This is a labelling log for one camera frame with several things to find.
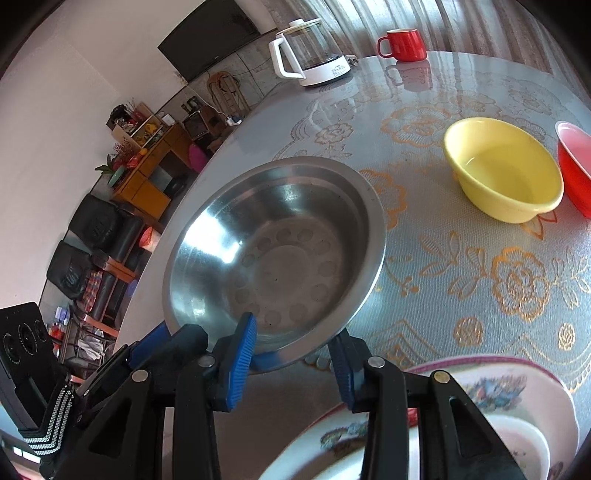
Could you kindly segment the stainless steel bowl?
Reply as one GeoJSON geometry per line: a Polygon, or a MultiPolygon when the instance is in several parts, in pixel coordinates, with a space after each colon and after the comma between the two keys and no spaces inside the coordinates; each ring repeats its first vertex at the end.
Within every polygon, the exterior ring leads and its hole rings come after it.
{"type": "Polygon", "coordinates": [[[216,341],[256,317],[253,371],[286,367],[356,316],[380,276],[380,198],[348,165],[291,157],[245,172],[182,229],[163,281],[171,331],[197,324],[216,341]]]}

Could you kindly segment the white plate purple floral rim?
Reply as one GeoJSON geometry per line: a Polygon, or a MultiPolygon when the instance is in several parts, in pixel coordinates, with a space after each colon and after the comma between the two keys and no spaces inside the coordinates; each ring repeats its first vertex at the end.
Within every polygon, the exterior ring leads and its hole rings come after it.
{"type": "Polygon", "coordinates": [[[470,399],[486,412],[516,410],[528,402],[572,403],[564,384],[529,360],[495,355],[458,356],[411,367],[408,372],[428,375],[437,370],[450,373],[470,399]]]}

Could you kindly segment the white plate red characters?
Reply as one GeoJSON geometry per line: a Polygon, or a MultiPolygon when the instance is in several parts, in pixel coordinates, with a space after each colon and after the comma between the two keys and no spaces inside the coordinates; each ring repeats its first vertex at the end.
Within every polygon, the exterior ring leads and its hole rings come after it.
{"type": "MultiPolygon", "coordinates": [[[[487,416],[511,416],[535,426],[549,447],[549,472],[558,479],[578,451],[579,424],[571,394],[543,367],[505,356],[452,357],[410,370],[429,376],[448,371],[487,416]]],[[[369,425],[367,413],[341,404],[297,436],[260,475],[263,479],[313,479],[344,459],[363,462],[369,425]]]]}

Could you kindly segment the orange wooden cabinet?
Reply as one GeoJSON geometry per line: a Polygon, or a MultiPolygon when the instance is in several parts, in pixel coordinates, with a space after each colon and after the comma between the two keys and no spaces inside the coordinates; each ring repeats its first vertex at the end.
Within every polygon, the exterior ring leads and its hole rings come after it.
{"type": "Polygon", "coordinates": [[[190,138],[178,124],[170,127],[138,165],[113,189],[111,200],[128,203],[159,220],[172,198],[165,193],[173,179],[189,173],[190,138]]]}

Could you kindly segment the wooden chair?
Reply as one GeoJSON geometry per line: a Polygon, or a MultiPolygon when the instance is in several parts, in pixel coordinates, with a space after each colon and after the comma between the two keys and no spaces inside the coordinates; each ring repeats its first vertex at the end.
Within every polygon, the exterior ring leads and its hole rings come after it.
{"type": "Polygon", "coordinates": [[[228,126],[242,124],[252,108],[240,90],[238,79],[231,73],[221,71],[214,73],[206,82],[209,95],[208,105],[221,116],[228,126]]]}

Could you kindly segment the white glass electric kettle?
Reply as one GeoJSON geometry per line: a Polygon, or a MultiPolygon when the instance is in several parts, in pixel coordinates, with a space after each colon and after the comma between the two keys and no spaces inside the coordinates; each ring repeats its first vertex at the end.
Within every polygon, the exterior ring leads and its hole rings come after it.
{"type": "Polygon", "coordinates": [[[351,65],[321,18],[295,19],[269,44],[277,77],[303,87],[322,85],[349,73],[351,65]]]}

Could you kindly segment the grey window curtain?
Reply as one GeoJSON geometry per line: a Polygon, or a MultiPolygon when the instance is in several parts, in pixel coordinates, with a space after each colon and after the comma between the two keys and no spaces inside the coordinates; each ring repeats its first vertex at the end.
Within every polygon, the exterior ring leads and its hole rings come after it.
{"type": "Polygon", "coordinates": [[[370,56],[393,29],[417,29],[429,51],[497,57],[554,76],[585,104],[590,76],[518,1],[266,1],[276,25],[320,18],[346,53],[370,56]]]}

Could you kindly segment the white red trash bin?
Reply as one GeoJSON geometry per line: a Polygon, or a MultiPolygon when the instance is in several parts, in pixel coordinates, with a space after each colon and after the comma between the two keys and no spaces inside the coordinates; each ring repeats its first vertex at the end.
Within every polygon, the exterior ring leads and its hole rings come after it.
{"type": "Polygon", "coordinates": [[[138,245],[143,250],[153,253],[159,243],[160,237],[161,234],[157,230],[153,227],[148,227],[141,234],[138,245]]]}

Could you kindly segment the yellow plastic bowl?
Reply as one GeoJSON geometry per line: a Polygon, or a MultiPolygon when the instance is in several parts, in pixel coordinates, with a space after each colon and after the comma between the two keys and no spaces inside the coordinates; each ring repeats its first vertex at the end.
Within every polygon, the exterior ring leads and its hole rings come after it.
{"type": "Polygon", "coordinates": [[[446,130],[443,149],[465,195],[496,220],[526,223],[562,201],[558,164],[536,138],[511,123],[459,120],[446,130]]]}

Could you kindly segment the black wall television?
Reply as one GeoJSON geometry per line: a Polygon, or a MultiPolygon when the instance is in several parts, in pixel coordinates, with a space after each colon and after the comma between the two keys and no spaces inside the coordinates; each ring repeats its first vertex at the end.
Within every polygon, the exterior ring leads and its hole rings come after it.
{"type": "Polygon", "coordinates": [[[259,36],[235,1],[207,0],[162,40],[158,50],[190,82],[259,36]]]}

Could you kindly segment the red mug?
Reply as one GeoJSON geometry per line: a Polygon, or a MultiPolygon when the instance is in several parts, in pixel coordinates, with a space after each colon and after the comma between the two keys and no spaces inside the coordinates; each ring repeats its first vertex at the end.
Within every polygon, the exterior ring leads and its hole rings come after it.
{"type": "Polygon", "coordinates": [[[378,39],[378,55],[399,62],[419,62],[427,59],[427,49],[420,32],[413,29],[389,30],[378,39]]]}

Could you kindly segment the red plastic bowl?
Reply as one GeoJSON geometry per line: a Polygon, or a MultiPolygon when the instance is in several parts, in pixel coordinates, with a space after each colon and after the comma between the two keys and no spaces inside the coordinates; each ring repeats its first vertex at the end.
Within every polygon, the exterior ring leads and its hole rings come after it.
{"type": "Polygon", "coordinates": [[[564,189],[576,209],[591,217],[591,136],[580,127],[559,121],[555,125],[557,153],[564,189]]]}

